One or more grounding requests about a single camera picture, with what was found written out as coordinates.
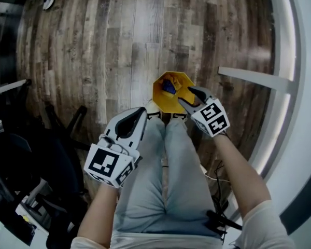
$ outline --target wooden floor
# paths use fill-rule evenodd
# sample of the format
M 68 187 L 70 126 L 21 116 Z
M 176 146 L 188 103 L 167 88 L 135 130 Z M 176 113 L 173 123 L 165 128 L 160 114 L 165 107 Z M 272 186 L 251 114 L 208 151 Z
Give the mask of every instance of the wooden floor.
M 28 108 L 45 121 L 46 103 L 64 124 L 86 106 L 74 136 L 95 143 L 111 117 L 151 99 L 152 83 L 164 71 L 186 72 L 220 99 L 231 122 L 228 133 L 249 158 L 269 91 L 219 76 L 217 68 L 271 74 L 271 19 L 269 0 L 56 0 L 48 11 L 41 0 L 28 0 L 19 28 L 18 76 L 32 79 Z M 220 159 L 212 139 L 191 123 L 189 134 L 214 177 Z M 214 181 L 209 184 L 215 193 Z M 87 176 L 86 186 L 93 196 L 95 182 Z M 230 186 L 221 187 L 226 197 Z

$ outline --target wire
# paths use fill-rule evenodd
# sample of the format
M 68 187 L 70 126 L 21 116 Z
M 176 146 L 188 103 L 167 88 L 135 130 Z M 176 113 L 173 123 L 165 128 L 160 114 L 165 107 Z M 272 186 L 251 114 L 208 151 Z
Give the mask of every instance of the wire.
M 206 175 L 206 174 L 204 174 L 207 178 L 209 178 L 209 179 L 211 179 L 211 180 L 217 180 L 217 179 L 215 179 L 215 178 L 212 178 L 212 177 L 210 177 L 210 176 L 208 176 L 208 175 Z M 227 183 L 230 183 L 228 180 L 224 180 L 224 179 L 218 179 L 219 181 L 223 181 L 223 182 L 227 182 Z

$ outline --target forearm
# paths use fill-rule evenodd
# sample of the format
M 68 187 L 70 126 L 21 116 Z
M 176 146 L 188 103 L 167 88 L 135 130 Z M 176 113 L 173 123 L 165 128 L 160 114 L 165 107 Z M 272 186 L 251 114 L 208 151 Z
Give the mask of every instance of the forearm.
M 109 248 L 118 190 L 101 184 L 77 233 Z
M 263 179 L 225 135 L 214 137 L 242 218 L 271 196 Z

